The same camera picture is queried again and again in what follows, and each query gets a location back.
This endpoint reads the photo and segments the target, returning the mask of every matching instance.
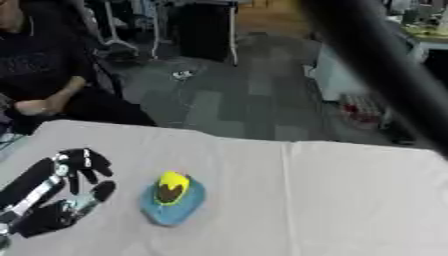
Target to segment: blue bowl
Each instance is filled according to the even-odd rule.
[[[188,218],[205,200],[204,186],[189,177],[190,187],[175,205],[164,206],[154,200],[157,182],[148,187],[140,198],[142,212],[155,224],[175,226]]]

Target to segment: person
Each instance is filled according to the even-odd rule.
[[[23,133],[59,118],[156,126],[138,105],[91,86],[85,48],[58,15],[42,3],[0,0],[0,92],[13,102],[13,123]]]

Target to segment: desk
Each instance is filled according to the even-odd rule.
[[[13,237],[6,256],[448,254],[448,165],[432,151],[56,121],[0,164],[0,187],[84,146],[111,160],[115,194],[72,228]],[[202,182],[207,200],[176,228],[153,226],[137,198],[173,169]]]
[[[133,0],[133,8],[136,14],[143,14],[147,17],[152,17],[154,20],[154,43],[152,48],[152,56],[154,59],[158,58],[157,51],[161,42],[161,25],[162,27],[167,21],[165,16],[165,5],[172,3],[175,6],[183,6],[191,3],[202,4],[217,4],[217,5],[229,5],[229,48],[233,57],[233,65],[238,65],[238,54],[236,46],[236,30],[235,30],[235,16],[239,3],[247,3],[250,0]]]

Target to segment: black pants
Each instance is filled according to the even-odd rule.
[[[89,122],[157,126],[136,104],[115,97],[101,89],[88,87],[78,92],[66,105],[64,112],[53,117],[24,116],[15,110],[7,111],[13,119],[13,130],[31,134],[43,122],[70,119]]]

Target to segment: black pole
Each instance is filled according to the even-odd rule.
[[[302,0],[326,42],[372,89],[448,156],[448,90],[406,56],[368,0]]]

